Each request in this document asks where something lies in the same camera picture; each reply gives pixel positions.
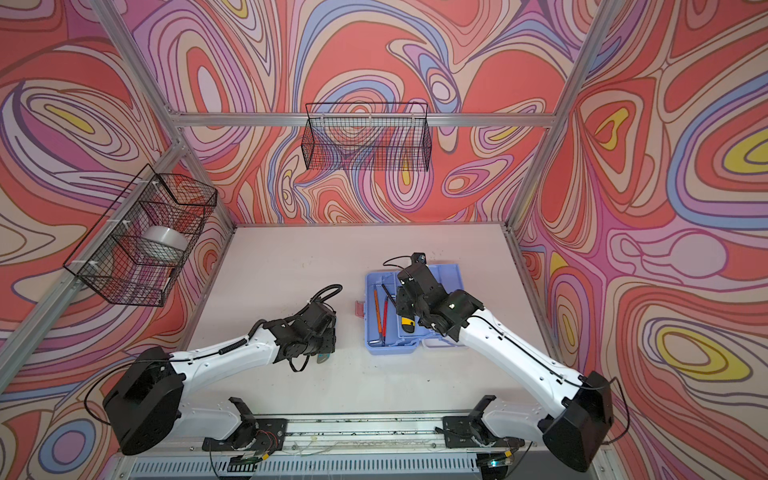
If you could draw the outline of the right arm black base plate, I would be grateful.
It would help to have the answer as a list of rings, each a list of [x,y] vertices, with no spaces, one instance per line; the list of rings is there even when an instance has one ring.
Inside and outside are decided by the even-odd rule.
[[[481,421],[469,416],[444,416],[442,424],[434,428],[443,437],[449,449],[506,448],[517,451],[525,441],[516,437],[498,437]]]

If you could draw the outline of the red handled pliers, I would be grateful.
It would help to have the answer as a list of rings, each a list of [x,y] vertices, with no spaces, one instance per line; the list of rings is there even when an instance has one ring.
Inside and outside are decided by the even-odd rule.
[[[371,346],[381,346],[386,342],[386,328],[384,326],[384,318],[382,317],[381,302],[379,300],[378,289],[373,289],[374,310],[376,315],[378,338],[371,340],[369,344]]]

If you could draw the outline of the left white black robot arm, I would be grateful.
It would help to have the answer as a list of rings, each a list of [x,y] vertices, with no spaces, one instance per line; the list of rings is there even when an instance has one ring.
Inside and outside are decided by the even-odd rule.
[[[139,455],[168,439],[196,439],[213,451],[241,451],[258,439],[265,450],[280,445],[277,435],[260,426],[244,400],[225,406],[194,408],[197,391],[246,370],[280,362],[294,373],[314,357],[335,351],[337,313],[332,297],[343,290],[330,284],[316,292],[295,314],[260,319],[237,338],[204,348],[167,353],[152,347],[127,368],[102,402],[107,422],[126,456]]]

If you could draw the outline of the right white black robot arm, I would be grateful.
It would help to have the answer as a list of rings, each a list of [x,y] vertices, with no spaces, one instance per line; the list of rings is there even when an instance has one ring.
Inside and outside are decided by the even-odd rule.
[[[481,354],[535,401],[525,405],[483,397],[467,417],[472,441],[489,446],[513,437],[541,443],[565,466],[587,471],[614,424],[611,381],[549,357],[468,292],[447,291],[429,269],[425,253],[415,252],[409,260],[397,274],[401,316]]]

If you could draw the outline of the yellow black utility knife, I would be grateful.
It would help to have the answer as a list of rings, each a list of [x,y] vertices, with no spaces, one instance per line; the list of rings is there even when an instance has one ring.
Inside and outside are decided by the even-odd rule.
[[[405,313],[400,317],[401,328],[405,334],[415,333],[415,320],[412,314]]]

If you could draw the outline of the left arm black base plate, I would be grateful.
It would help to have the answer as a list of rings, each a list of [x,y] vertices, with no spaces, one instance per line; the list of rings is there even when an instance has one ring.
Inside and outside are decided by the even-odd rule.
[[[272,454],[283,449],[288,427],[286,418],[260,418],[243,422],[223,440],[206,437],[202,450],[205,452],[251,451]]]

